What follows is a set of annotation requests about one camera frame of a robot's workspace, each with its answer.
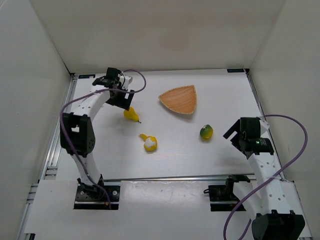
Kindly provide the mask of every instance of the white table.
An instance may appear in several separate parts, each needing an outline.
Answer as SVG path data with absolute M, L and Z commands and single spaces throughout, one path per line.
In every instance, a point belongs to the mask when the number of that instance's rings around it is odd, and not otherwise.
M 260 116 L 258 105 L 244 72 L 226 69 L 155 71 L 143 73 L 144 91 L 134 95 L 134 107 L 142 124 L 127 120 L 123 109 L 105 104 L 93 121 L 96 144 L 93 150 L 98 170 L 105 179 L 136 179 L 183 176 L 250 174 L 245 156 L 223 134 L 240 118 Z M 143 80 L 137 73 L 130 89 Z M 87 94 L 94 78 L 78 79 L 74 98 Z M 193 115 L 167 109 L 158 99 L 162 93 L 195 85 L 197 106 Z M 202 142 L 200 129 L 209 124 L 214 136 Z M 147 153 L 139 134 L 155 136 L 156 152 Z M 61 150 L 57 180 L 79 177 L 74 160 Z
M 142 124 L 126 120 L 122 109 L 109 105 L 100 110 L 93 122 L 93 153 L 104 178 L 216 175 L 221 180 L 122 181 L 119 210 L 74 210 L 79 173 L 73 159 L 62 149 L 56 180 L 39 183 L 25 233 L 35 234 L 35 240 L 223 239 L 229 212 L 210 212 L 210 200 L 203 190 L 211 184 L 224 184 L 225 177 L 218 175 L 252 173 L 245 156 L 223 138 L 240 117 L 260 115 L 247 77 L 244 73 L 227 73 L 225 69 L 144 74 L 147 88 L 132 101 Z M 130 75 L 134 76 L 130 87 L 139 89 L 142 80 L 137 74 Z M 74 98 L 85 95 L 92 81 L 78 79 Z M 193 115 L 176 114 L 159 102 L 158 95 L 167 90 L 192 84 L 197 93 Z M 214 128 L 209 143 L 203 143 L 199 137 L 206 124 Z M 156 136 L 156 152 L 145 152 L 140 133 Z M 278 159 L 275 165 L 280 167 Z M 281 184 L 296 214 L 303 214 L 295 185 Z M 227 238 L 238 239 L 248 219 L 246 212 L 236 212 Z M 300 237 L 310 236 L 306 226 Z M 253 239 L 251 228 L 244 239 Z

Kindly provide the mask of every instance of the green lime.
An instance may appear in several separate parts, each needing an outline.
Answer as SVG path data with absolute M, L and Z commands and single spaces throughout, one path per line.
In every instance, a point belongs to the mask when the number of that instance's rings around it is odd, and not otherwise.
M 214 134 L 214 129 L 209 125 L 204 125 L 203 128 L 200 130 L 200 136 L 202 140 L 210 140 L 212 135 Z

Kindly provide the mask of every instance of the white wall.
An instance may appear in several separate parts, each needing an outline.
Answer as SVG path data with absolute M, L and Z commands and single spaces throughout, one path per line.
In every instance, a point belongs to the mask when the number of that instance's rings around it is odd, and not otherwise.
M 27 0 L 2 2 L 0 56 L 0 239 L 13 240 L 70 76 Z
M 285 0 L 31 0 L 71 72 L 249 67 Z
M 287 0 L 251 66 L 266 114 L 297 118 L 309 134 L 306 152 L 286 172 L 294 180 L 311 232 L 320 239 L 320 1 Z M 282 164 L 300 150 L 304 136 L 294 123 L 270 119 Z

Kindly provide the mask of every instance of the yellow pear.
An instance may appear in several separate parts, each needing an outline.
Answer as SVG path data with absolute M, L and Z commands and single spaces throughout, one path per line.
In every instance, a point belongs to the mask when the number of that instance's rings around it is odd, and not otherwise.
M 124 110 L 123 115 L 124 115 L 124 117 L 125 117 L 126 119 L 131 119 L 131 120 L 133 120 L 133 121 L 135 121 L 135 122 L 141 123 L 141 122 L 139 121 L 139 116 L 138 116 L 138 114 L 136 114 L 136 111 L 135 111 L 135 109 L 134 109 L 132 106 L 129 108 L 129 111 L 128 111 L 128 110 Z

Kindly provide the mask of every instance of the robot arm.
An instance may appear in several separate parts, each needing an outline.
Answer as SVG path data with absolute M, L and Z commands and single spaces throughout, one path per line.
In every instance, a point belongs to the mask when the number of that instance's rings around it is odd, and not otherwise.
M 126 110 L 130 108 L 134 94 L 129 94 L 128 98 L 126 98 L 125 93 L 115 92 L 112 91 L 112 89 L 128 91 L 128 87 L 131 82 L 132 77 L 125 76 L 118 69 L 109 67 L 105 76 L 97 78 L 92 83 L 93 86 L 89 93 L 94 94 L 85 98 L 73 112 L 63 114 L 62 120 L 64 126 L 81 161 L 84 163 L 88 171 L 88 175 L 100 186 L 103 185 L 103 177 L 97 170 L 92 153 L 96 142 L 92 122 L 104 103 Z M 105 88 L 109 88 L 110 91 L 95 93 L 96 91 L 103 90 Z M 60 135 L 60 143 L 61 147 L 66 149 L 68 154 L 72 156 L 76 163 L 80 172 L 78 182 L 82 186 L 83 191 L 93 196 L 93 198 L 95 195 L 99 196 L 101 194 L 99 189 L 97 189 L 97 187 L 88 179 L 83 166 L 71 150 L 64 134 Z
M 223 136 L 228 139 L 232 133 L 232 145 L 242 152 L 252 167 L 258 186 L 276 173 L 275 156 L 271 141 L 261 138 L 269 124 L 258 117 L 240 118 Z M 251 191 L 251 183 L 234 182 L 233 194 L 243 199 Z M 287 201 L 281 180 L 275 178 L 243 203 L 252 219 L 252 234 L 255 240 L 296 240 L 305 227 L 302 215 L 295 214 Z

